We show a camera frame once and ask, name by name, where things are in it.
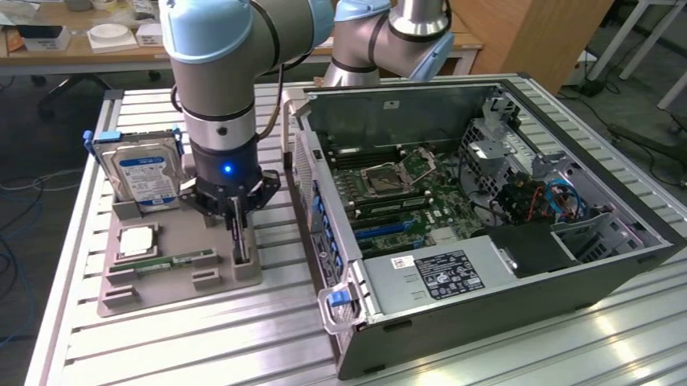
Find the chair leg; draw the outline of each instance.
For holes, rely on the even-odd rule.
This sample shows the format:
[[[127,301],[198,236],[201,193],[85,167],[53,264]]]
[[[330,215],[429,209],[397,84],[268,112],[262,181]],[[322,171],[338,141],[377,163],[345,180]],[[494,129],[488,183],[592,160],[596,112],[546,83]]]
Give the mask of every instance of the chair leg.
[[[38,117],[46,121],[54,118],[54,111],[47,108],[47,105],[54,101],[67,90],[71,89],[81,81],[87,80],[93,82],[102,90],[111,90],[109,84],[95,74],[77,74],[71,75],[38,101]]]

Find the hard drive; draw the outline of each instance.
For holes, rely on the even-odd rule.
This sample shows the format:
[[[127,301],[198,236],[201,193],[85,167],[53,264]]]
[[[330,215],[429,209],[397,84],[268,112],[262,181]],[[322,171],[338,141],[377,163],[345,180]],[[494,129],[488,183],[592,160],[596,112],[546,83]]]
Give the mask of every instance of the hard drive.
[[[106,173],[118,202],[135,202],[141,213],[178,207],[179,132],[102,132],[91,151]]]

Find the white table leg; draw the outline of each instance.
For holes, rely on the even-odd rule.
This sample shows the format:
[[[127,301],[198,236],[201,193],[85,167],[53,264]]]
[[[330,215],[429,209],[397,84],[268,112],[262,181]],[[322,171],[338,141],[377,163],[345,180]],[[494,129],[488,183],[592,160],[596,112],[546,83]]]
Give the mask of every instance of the white table leg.
[[[462,55],[457,57],[453,75],[469,75],[472,64],[474,64],[476,52],[477,50],[461,51]]]
[[[684,90],[684,87],[687,87],[687,72],[684,73],[682,77],[678,78],[677,83],[674,86],[669,89],[668,93],[662,97],[661,101],[657,102],[656,107],[660,110],[664,110],[668,108],[669,104],[673,103],[674,98],[677,97],[677,94],[680,94]]]
[[[617,34],[612,38],[610,44],[608,44],[608,48],[602,52],[601,58],[598,58],[598,61],[593,65],[593,68],[590,69],[590,73],[586,76],[589,80],[593,80],[598,77],[598,75],[602,72],[602,69],[605,65],[608,64],[608,61],[610,60],[612,56],[614,55],[614,52],[618,50],[620,43],[624,41],[624,38],[626,37],[629,30],[632,30],[632,27],[634,26],[637,20],[640,19],[641,15],[644,14],[645,8],[648,7],[648,3],[644,0],[640,0],[638,4],[634,7],[634,10],[632,10],[632,13],[629,14],[629,17],[624,21],[622,26],[620,27],[620,31],[617,31]]]
[[[645,57],[645,54],[648,54],[648,51],[650,50],[650,47],[653,47],[653,44],[656,44],[657,38],[661,37],[662,32],[665,32],[666,28],[669,27],[669,24],[673,22],[674,18],[678,15],[678,12],[684,8],[684,2],[678,2],[674,4],[672,10],[668,12],[662,20],[656,25],[656,28],[653,28],[653,32],[650,33],[649,37],[645,39],[644,44],[641,45],[640,50],[636,52],[634,56],[632,57],[632,60],[629,61],[628,65],[624,67],[622,73],[620,74],[620,79],[625,80],[629,78],[629,75],[632,75],[632,71],[636,69],[636,66],[640,64],[641,60]]]

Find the hard drive label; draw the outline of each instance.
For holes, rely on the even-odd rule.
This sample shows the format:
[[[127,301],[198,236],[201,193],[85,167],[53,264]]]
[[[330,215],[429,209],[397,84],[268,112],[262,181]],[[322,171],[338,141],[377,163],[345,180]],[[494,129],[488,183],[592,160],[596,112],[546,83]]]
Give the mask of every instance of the hard drive label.
[[[130,194],[142,205],[159,205],[173,201],[175,191],[171,179],[163,174],[162,157],[125,159],[118,163]]]
[[[426,291],[434,300],[484,288],[474,267],[461,250],[414,259],[414,267],[420,271]]]

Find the side panel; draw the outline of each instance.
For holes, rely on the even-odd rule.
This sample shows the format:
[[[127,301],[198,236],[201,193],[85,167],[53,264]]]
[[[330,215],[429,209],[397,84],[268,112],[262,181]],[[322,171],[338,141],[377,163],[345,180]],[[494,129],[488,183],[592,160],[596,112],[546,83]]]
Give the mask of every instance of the side panel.
[[[516,327],[590,306],[645,267],[636,259],[452,304],[364,328],[341,355],[338,379],[421,358]]]

